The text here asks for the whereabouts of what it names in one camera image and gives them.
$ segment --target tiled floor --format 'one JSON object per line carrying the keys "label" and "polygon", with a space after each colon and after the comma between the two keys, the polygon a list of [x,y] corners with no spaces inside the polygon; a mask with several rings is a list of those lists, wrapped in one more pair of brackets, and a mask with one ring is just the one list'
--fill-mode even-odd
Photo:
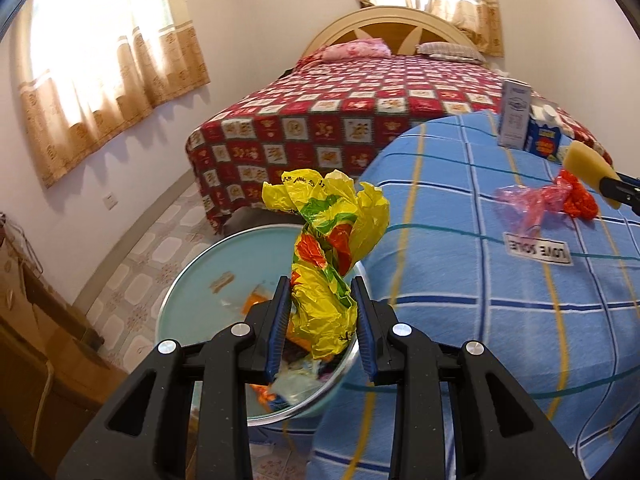
{"label": "tiled floor", "polygon": [[[220,240],[205,218],[195,184],[142,235],[87,313],[104,338],[100,354],[131,372],[154,347],[162,300],[176,276]],[[252,446],[255,480],[302,480],[304,457],[289,449]]]}

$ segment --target red plastic bag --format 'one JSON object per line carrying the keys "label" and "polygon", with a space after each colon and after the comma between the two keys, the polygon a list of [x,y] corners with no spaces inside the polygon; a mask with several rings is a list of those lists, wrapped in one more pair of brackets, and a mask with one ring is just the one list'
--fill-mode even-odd
{"label": "red plastic bag", "polygon": [[545,212],[564,212],[571,218],[593,219],[598,205],[580,181],[567,170],[560,170],[552,184],[540,188],[508,186],[496,190],[495,199],[509,208],[501,214],[514,234],[534,237]]}

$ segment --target red checkered bedspread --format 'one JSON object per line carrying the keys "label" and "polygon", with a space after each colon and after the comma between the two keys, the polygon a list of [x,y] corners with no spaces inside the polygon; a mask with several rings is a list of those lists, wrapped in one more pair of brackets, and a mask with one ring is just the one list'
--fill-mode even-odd
{"label": "red checkered bedspread", "polygon": [[[239,207],[262,207],[262,183],[279,183],[283,171],[338,169],[356,177],[417,123],[498,112],[501,86],[480,66],[420,56],[345,60],[279,79],[190,135],[186,150],[207,218],[218,229]],[[588,130],[564,118],[576,139],[594,146]]]}

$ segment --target electrical outlet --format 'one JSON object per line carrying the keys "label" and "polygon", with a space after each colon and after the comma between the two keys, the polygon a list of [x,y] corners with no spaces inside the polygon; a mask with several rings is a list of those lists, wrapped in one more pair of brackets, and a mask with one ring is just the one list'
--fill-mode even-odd
{"label": "electrical outlet", "polygon": [[115,205],[118,203],[118,199],[113,193],[109,193],[107,196],[105,196],[102,199],[102,201],[104,202],[105,208],[109,210],[113,209]]}

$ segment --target wooden cabinet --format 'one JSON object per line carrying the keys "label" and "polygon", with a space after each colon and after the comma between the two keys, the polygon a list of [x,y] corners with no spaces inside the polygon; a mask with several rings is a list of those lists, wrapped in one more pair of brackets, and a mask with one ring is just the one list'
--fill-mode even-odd
{"label": "wooden cabinet", "polygon": [[126,377],[92,346],[89,323],[0,246],[0,410],[51,478]]}

